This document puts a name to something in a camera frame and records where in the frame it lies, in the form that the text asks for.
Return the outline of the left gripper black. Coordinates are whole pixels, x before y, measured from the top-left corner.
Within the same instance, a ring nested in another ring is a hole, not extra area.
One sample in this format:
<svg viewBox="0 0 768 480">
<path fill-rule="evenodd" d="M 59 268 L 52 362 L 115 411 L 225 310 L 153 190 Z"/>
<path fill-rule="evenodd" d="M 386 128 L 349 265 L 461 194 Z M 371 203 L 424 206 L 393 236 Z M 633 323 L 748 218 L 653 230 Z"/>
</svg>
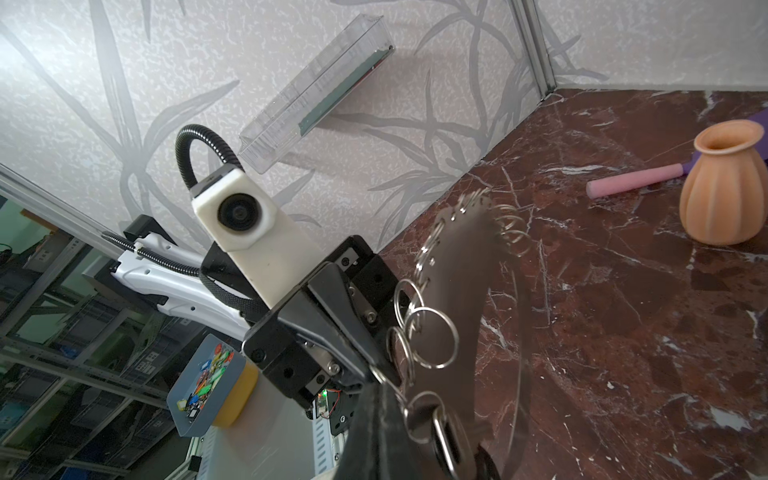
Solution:
<svg viewBox="0 0 768 480">
<path fill-rule="evenodd" d="M 400 385 L 386 346 L 397 283 L 361 236 L 349 236 L 254 324 L 243 353 L 302 408 L 326 387 L 355 391 L 376 372 Z"/>
</svg>

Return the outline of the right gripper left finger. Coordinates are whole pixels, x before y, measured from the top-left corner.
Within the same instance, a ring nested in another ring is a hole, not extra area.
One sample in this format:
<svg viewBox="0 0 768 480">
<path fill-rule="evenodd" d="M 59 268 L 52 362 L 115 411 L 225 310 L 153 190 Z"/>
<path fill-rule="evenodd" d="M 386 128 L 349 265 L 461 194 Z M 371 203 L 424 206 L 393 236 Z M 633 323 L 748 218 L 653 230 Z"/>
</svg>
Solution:
<svg viewBox="0 0 768 480">
<path fill-rule="evenodd" d="M 363 388 L 334 479 L 388 478 L 382 440 L 385 400 L 383 385 L 369 384 Z"/>
</svg>

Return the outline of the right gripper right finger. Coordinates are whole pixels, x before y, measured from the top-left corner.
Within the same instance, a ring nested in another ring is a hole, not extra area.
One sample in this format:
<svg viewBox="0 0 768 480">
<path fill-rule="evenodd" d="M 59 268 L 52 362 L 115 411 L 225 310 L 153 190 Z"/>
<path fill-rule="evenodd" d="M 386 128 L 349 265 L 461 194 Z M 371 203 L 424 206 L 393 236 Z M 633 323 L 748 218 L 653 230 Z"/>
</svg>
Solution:
<svg viewBox="0 0 768 480">
<path fill-rule="evenodd" d="M 419 450 L 409 438 L 400 404 L 392 390 L 386 391 L 386 478 L 426 479 Z"/>
</svg>

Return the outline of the black key tag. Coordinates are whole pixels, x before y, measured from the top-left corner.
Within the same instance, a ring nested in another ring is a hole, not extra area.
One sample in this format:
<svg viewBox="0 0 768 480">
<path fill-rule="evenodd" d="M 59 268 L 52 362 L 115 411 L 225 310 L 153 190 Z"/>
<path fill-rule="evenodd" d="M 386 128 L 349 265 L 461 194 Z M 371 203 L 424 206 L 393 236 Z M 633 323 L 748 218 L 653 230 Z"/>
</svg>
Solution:
<svg viewBox="0 0 768 480">
<path fill-rule="evenodd" d="M 432 413 L 433 450 L 449 479 L 499 479 L 498 469 L 481 445 L 492 437 L 492 428 L 484 420 L 466 426 L 448 407 Z"/>
</svg>

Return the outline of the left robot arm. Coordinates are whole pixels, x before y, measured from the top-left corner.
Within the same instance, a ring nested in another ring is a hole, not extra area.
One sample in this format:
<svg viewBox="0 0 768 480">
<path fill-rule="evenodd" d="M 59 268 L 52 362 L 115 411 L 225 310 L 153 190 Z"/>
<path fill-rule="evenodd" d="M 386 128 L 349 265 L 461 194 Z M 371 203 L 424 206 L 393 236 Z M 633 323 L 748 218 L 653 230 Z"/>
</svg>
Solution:
<svg viewBox="0 0 768 480">
<path fill-rule="evenodd" d="M 386 337 L 400 301 L 396 276 L 367 242 L 324 252 L 244 171 L 212 129 L 189 124 L 175 158 L 205 255 L 166 239 L 153 219 L 106 239 L 122 253 L 112 277 L 162 313 L 223 333 L 285 397 L 302 407 L 326 388 L 400 386 Z"/>
</svg>

